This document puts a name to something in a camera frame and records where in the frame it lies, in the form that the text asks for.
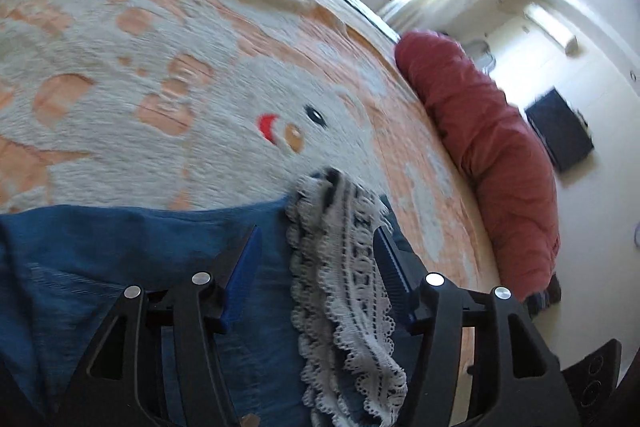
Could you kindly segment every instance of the red pillow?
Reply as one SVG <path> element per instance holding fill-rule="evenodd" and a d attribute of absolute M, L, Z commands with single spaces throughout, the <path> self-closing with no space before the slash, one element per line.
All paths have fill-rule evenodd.
<path fill-rule="evenodd" d="M 408 33 L 396 63 L 475 191 L 502 283 L 520 301 L 544 290 L 560 239 L 556 182 L 542 143 L 449 38 Z"/>

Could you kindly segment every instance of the bedspread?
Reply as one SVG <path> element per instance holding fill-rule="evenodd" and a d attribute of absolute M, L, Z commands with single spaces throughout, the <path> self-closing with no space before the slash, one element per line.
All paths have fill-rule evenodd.
<path fill-rule="evenodd" d="M 0 207 L 238 206 L 332 166 L 486 290 L 476 205 L 392 53 L 343 0 L 0 0 Z"/>

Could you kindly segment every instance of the white lace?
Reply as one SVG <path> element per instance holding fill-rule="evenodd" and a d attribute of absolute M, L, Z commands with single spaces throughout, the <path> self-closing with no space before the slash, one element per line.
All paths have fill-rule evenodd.
<path fill-rule="evenodd" d="M 333 169 L 299 180 L 287 208 L 291 320 L 306 359 L 303 402 L 311 408 L 314 427 L 320 425 L 319 413 L 329 415 L 335 427 L 358 425 L 340 395 L 338 349 L 346 353 L 343 369 L 357 377 L 365 411 L 379 418 L 381 427 L 395 423 L 404 402 L 406 375 L 391 357 L 395 323 L 372 247 L 375 230 L 389 227 L 387 212 L 376 194 Z"/>

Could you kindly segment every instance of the blue plastic part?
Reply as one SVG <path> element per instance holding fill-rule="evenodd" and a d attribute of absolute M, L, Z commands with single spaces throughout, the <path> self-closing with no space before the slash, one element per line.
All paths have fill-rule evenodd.
<path fill-rule="evenodd" d="M 262 230 L 255 227 L 226 284 L 224 311 L 220 316 L 220 324 L 225 331 L 241 317 L 244 300 L 249 295 L 261 259 Z"/>

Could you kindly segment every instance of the floor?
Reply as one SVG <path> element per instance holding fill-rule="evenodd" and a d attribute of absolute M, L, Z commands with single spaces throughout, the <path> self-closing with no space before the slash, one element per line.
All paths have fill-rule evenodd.
<path fill-rule="evenodd" d="M 566 57 L 542 30 L 513 16 L 484 37 L 497 59 L 492 73 L 507 99 L 524 109 L 552 86 L 586 118 L 595 150 L 558 176 L 562 246 L 560 305 L 535 321 L 562 367 L 615 337 L 622 369 L 640 346 L 640 98 L 579 32 Z"/>

